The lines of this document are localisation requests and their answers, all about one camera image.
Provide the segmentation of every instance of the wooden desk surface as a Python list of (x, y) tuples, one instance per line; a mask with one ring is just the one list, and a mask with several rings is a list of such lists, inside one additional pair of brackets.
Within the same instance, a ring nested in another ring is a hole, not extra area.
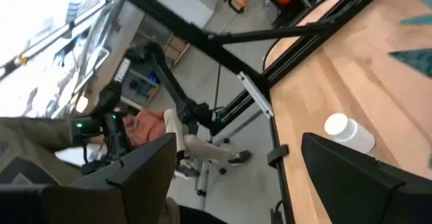
[[(328, 0), (301, 22), (319, 19)], [(300, 150), (302, 134), (327, 137), (324, 122), (343, 112), (376, 139), (374, 156), (432, 179), (432, 80), (388, 52), (432, 47), (432, 26), (403, 26), (405, 18), (432, 13), (418, 0), (374, 0), (271, 89), (283, 160), (297, 224), (330, 223)], [(296, 39), (270, 52), (269, 66)]]

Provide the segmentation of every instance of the floor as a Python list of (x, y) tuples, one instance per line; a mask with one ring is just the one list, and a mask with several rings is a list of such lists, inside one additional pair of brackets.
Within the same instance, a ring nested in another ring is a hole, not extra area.
[[(206, 29), (214, 32), (268, 29), (275, 17), (275, 8), (266, 6), (265, 0), (249, 0), (248, 11), (238, 16), (223, 4), (217, 8)], [(226, 49), (261, 72), (263, 57), (272, 43), (273, 40), (242, 43), (227, 46)], [(175, 68), (174, 75), (189, 97), (198, 103), (207, 102), (213, 107), (218, 66), (211, 58), (191, 48)], [(227, 105), (242, 90), (243, 86), (237, 77), (222, 68), (217, 106)], [(173, 107), (173, 101), (163, 88), (148, 107), (166, 109)], [(220, 135), (235, 129), (258, 109), (253, 105)], [(204, 127), (200, 127), (198, 136), (207, 139), (209, 133)], [(226, 175), (220, 175), (218, 168), (211, 166), (205, 210), (228, 223), (270, 223), (269, 210), (281, 199), (281, 194), (277, 173), (267, 165), (267, 153), (273, 148), (267, 118), (261, 115), (231, 140), (231, 144), (222, 147), (248, 149), (253, 152), (253, 158), (245, 166), (228, 169)], [(174, 179), (168, 196), (179, 204), (200, 208), (200, 197), (196, 195), (194, 180)]]

